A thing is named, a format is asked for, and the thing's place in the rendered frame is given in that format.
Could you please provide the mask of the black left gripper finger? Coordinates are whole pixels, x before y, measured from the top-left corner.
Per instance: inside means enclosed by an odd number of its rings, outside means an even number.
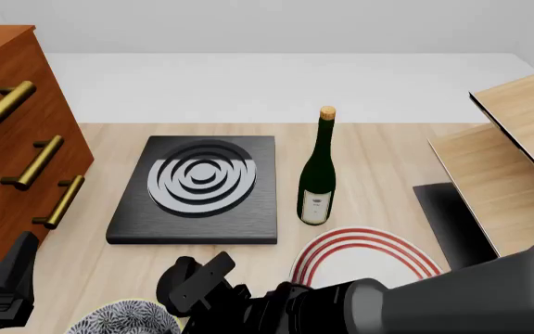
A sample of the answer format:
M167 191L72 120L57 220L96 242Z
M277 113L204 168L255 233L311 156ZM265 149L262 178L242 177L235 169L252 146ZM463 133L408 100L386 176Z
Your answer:
M0 298L33 300L33 268L39 239L25 231L0 262Z

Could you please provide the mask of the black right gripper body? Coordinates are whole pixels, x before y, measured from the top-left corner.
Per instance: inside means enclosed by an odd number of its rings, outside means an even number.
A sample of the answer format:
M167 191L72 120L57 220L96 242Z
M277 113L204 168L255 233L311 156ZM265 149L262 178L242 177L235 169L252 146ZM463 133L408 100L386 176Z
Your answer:
M266 299L252 298L245 284L223 281L194 305L186 334L260 334L266 305Z

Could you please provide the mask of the flat black stove plate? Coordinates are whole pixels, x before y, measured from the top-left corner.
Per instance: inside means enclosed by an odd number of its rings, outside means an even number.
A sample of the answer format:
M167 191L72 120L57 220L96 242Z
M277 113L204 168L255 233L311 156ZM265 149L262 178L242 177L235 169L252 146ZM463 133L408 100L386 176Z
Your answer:
M108 244L276 244L271 135L152 135Z

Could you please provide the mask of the black white patterned bowl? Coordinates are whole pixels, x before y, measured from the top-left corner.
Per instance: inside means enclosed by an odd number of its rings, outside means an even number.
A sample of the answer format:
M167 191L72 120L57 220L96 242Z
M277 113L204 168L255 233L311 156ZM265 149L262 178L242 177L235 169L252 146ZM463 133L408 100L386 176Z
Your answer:
M97 308L65 334L182 334L182 325L156 302L122 300Z

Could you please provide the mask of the white plate with red rings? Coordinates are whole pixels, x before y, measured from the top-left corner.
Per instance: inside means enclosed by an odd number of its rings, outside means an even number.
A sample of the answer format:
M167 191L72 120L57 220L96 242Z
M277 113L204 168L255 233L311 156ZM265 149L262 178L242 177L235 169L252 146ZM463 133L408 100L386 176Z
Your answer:
M309 241L292 265L289 281L321 289L372 278L395 289L442 274L429 255L405 238L374 227L350 226Z

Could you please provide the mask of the dark green wine bottle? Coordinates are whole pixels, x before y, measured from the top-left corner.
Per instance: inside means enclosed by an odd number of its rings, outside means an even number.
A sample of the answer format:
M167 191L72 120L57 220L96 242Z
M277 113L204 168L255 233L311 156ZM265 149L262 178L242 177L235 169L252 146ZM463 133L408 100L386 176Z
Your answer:
M330 216L336 191L331 141L336 109L320 109L314 149L299 178L297 214L306 225L323 225Z

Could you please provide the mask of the brown wooden cabinet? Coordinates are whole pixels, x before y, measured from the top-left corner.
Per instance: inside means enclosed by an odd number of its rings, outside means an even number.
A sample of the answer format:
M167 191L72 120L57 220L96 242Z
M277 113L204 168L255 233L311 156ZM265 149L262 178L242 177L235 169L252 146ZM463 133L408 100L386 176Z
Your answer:
M23 81L37 90L0 124L0 180L23 172L41 151L34 141L61 135L64 144L27 191L0 184L0 261L21 233L47 236L50 230L32 219L53 210L65 191L57 185L60 180L85 176L94 160L33 27L0 25L0 88Z

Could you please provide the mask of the pale wooden rack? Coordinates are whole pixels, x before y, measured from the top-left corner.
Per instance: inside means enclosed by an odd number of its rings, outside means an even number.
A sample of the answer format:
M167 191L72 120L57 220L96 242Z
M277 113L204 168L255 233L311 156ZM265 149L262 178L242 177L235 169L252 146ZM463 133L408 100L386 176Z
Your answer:
M451 269L534 245L534 74L469 97L489 121L431 138L450 180L413 189Z

